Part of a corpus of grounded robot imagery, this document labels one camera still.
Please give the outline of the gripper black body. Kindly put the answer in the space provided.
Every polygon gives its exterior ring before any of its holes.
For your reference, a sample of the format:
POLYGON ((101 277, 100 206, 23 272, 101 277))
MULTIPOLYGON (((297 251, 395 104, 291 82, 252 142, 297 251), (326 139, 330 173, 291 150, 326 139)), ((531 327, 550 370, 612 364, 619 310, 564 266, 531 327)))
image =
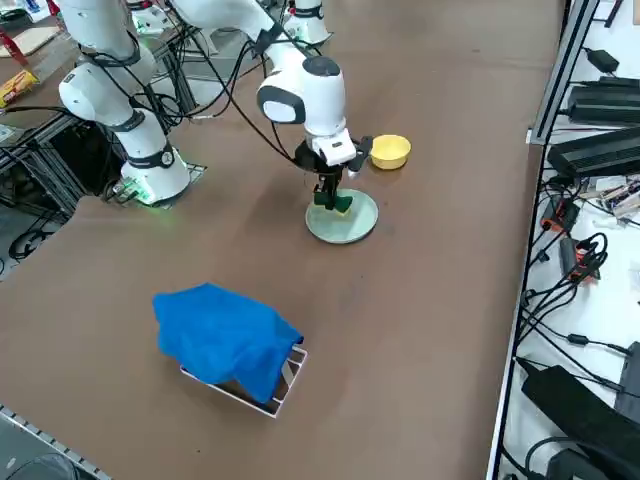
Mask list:
POLYGON ((295 149, 293 163, 300 169, 317 175, 322 191, 337 191, 344 166, 329 166, 325 156, 314 152, 306 141, 302 141, 295 149))

